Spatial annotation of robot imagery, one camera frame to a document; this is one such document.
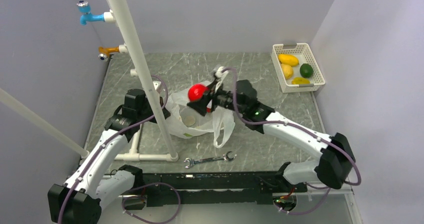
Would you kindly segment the red fake tomato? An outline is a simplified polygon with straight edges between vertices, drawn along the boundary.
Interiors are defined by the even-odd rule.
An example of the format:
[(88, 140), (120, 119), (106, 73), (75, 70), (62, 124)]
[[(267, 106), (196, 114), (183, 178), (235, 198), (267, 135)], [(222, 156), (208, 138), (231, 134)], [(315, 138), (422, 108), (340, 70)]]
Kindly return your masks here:
[(187, 92), (188, 100), (190, 102), (198, 101), (203, 97), (203, 94), (208, 91), (209, 88), (201, 83), (194, 84), (189, 88)]

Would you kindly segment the translucent white plastic bag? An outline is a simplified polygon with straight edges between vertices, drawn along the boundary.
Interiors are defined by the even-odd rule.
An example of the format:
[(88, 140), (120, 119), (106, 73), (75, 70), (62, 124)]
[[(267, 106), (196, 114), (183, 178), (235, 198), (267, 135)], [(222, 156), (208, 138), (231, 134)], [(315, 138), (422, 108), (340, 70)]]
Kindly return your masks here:
[(217, 107), (205, 116), (187, 106), (189, 89), (174, 92), (168, 96), (165, 108), (170, 117), (165, 119), (171, 135), (190, 139), (201, 135), (213, 134), (211, 142), (215, 148), (222, 148), (230, 139), (235, 128), (234, 115), (231, 110)]

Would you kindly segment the yellow fake mango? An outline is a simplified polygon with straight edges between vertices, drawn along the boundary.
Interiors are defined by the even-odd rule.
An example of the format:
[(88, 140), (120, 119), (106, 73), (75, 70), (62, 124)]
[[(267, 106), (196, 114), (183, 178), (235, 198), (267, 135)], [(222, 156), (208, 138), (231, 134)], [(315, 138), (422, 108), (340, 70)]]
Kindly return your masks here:
[(309, 85), (311, 82), (304, 77), (295, 77), (292, 81), (292, 85)]

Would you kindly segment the small yellow fake fruit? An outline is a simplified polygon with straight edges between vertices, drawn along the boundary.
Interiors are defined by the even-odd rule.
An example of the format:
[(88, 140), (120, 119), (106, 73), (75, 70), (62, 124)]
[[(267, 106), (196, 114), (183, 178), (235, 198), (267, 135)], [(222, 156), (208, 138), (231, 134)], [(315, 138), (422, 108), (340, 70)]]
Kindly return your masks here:
[(295, 67), (299, 65), (299, 60), (296, 56), (290, 54), (279, 54), (277, 56), (278, 61), (283, 65), (288, 65), (291, 67)]

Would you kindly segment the green fake lime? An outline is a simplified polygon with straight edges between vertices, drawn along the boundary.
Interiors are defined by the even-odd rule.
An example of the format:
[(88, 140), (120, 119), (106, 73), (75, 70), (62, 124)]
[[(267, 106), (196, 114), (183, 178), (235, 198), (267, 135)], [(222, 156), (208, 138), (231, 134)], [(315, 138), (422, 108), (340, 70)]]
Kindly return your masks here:
[(299, 68), (299, 73), (301, 77), (308, 79), (314, 75), (314, 69), (308, 63), (303, 63)]

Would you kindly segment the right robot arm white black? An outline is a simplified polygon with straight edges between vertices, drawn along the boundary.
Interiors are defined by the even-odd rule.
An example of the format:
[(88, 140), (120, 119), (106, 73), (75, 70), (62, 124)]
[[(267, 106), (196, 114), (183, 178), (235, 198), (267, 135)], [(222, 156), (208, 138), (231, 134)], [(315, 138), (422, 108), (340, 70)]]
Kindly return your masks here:
[(329, 135), (304, 127), (260, 102), (257, 91), (244, 79), (236, 82), (235, 91), (218, 87), (215, 80), (208, 85), (195, 84), (187, 93), (187, 106), (202, 116), (218, 107), (240, 115), (251, 130), (288, 141), (307, 152), (313, 159), (300, 163), (286, 162), (276, 173), (276, 187), (289, 191), (294, 185), (321, 182), (332, 189), (347, 184), (351, 170), (357, 170), (356, 159), (347, 137)]

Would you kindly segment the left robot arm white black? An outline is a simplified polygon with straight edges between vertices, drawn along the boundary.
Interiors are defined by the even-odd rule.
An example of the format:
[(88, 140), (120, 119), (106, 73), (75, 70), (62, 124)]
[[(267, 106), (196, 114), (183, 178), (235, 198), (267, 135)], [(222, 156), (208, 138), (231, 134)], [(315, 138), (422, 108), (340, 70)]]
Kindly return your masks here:
[(139, 193), (145, 184), (142, 169), (125, 164), (113, 177), (104, 175), (121, 150), (140, 130), (154, 123), (152, 109), (142, 89), (130, 89), (113, 116), (108, 119), (94, 150), (62, 185), (47, 193), (51, 220), (57, 224), (96, 224), (114, 199), (128, 191)]

